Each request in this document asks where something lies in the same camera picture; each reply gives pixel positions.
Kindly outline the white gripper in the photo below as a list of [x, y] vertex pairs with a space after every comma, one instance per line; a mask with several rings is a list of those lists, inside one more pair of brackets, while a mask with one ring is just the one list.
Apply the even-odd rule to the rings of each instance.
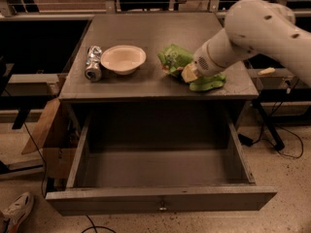
[[225, 46], [216, 42], [205, 42], [193, 56], [194, 63], [188, 64], [182, 71], [182, 78], [186, 83], [197, 80], [200, 75], [211, 77], [221, 73], [224, 63]]

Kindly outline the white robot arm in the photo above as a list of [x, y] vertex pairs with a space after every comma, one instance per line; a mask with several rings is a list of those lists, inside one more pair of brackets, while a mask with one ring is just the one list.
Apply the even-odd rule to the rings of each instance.
[[266, 55], [311, 85], [311, 33], [295, 25], [286, 6], [240, 0], [225, 14], [224, 28], [206, 41], [182, 71], [185, 82], [213, 77], [234, 63]]

